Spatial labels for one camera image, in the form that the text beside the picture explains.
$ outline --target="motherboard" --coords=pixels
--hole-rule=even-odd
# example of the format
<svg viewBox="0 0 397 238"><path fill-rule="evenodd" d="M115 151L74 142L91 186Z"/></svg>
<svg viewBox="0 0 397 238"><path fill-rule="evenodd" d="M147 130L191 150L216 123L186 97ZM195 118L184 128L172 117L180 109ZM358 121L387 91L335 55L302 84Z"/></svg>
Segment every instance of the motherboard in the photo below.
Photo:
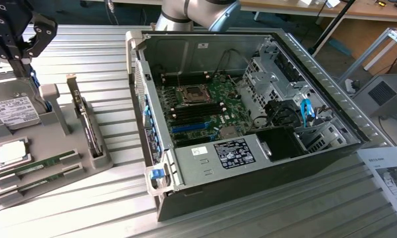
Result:
<svg viewBox="0 0 397 238"><path fill-rule="evenodd" d="M250 112L228 74L162 75L156 90L176 147L243 136Z"/></svg>

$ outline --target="warning label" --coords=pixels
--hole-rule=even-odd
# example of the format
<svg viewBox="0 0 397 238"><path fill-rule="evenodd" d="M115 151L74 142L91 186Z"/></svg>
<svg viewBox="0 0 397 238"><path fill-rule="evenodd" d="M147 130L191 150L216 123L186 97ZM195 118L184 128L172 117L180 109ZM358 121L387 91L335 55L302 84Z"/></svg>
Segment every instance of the warning label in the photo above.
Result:
<svg viewBox="0 0 397 238"><path fill-rule="evenodd" d="M226 169L256 162L244 139L215 144L215 149Z"/></svg>
<svg viewBox="0 0 397 238"><path fill-rule="evenodd" d="M39 113L28 97L0 102L0 120L7 126L36 119L39 119Z"/></svg>

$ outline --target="hard drive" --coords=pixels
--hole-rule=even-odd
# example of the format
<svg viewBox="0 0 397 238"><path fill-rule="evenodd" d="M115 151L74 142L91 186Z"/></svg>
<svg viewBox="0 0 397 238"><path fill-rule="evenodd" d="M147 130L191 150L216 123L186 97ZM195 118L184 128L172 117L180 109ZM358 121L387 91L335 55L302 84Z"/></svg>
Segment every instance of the hard drive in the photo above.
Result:
<svg viewBox="0 0 397 238"><path fill-rule="evenodd" d="M38 87L35 78L0 73L0 124L11 130L39 124L39 115L50 111Z"/></svg>

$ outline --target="gray parts holder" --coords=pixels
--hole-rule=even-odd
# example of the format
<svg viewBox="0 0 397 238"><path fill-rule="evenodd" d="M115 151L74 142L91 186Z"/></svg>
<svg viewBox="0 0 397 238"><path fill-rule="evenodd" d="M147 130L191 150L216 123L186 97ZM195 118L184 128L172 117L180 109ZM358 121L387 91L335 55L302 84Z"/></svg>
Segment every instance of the gray parts holder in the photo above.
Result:
<svg viewBox="0 0 397 238"><path fill-rule="evenodd" d="M16 142L26 155L10 164L0 161L0 210L110 169L114 165L91 105L87 104L102 155L91 153L75 105L60 107L56 85L40 86L40 94L54 111L40 116L42 123L16 131L0 124L0 147Z"/></svg>

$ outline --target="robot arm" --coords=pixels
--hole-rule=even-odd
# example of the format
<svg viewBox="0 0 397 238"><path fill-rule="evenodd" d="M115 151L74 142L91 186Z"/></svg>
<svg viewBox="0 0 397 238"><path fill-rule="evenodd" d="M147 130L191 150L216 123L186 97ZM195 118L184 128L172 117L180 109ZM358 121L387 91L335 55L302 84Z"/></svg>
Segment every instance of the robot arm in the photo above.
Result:
<svg viewBox="0 0 397 238"><path fill-rule="evenodd" d="M240 14L239 0L164 0L158 31L192 31L194 21L210 31L227 31Z"/></svg>
<svg viewBox="0 0 397 238"><path fill-rule="evenodd" d="M36 35L26 42L23 32L31 22ZM11 64L18 77L30 76L31 59L40 55L56 32L56 21L36 13L27 0L0 0L0 60Z"/></svg>

